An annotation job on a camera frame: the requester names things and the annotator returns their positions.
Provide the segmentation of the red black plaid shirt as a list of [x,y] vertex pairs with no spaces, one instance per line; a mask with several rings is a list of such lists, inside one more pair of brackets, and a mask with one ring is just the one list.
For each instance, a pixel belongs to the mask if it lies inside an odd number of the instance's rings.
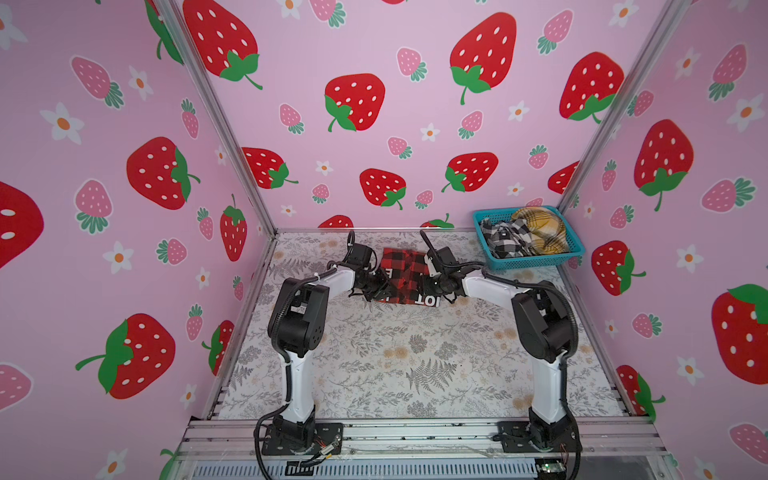
[[438,307],[439,297],[424,295],[419,290],[422,277],[429,274],[425,259],[425,253],[417,250],[385,248],[380,266],[390,279],[394,293],[382,299],[382,302]]

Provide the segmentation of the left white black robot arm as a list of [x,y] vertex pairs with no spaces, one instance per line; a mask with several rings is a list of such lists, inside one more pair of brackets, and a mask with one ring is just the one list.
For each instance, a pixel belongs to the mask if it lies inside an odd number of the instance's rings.
[[344,293],[372,301],[393,296],[395,289],[381,268],[334,264],[305,279],[285,280],[267,327],[283,370],[283,405],[272,416],[271,441],[294,451],[307,451],[315,441],[312,360],[324,335],[329,301]]

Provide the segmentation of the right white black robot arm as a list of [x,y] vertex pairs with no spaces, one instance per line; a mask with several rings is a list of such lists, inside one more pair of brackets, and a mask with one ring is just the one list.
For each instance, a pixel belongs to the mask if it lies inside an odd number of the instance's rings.
[[518,339],[531,357],[533,400],[529,423],[520,439],[541,452],[582,452],[580,432],[567,398],[568,360],[578,347],[579,330],[565,295],[548,281],[521,282],[494,275],[482,262],[460,262],[448,247],[437,250],[427,233],[429,274],[420,292],[453,303],[460,297],[481,299],[512,313]]

